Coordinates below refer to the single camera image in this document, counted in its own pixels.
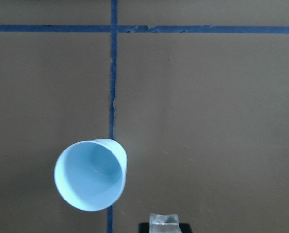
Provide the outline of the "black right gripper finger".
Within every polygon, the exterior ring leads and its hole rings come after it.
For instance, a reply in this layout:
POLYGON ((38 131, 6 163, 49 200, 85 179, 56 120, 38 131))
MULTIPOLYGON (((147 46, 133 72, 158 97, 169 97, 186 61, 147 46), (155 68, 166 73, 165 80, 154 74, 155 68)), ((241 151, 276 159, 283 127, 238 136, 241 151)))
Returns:
POLYGON ((191 233, 191 226, 188 223, 162 225, 146 222, 138 224, 138 233, 191 233))

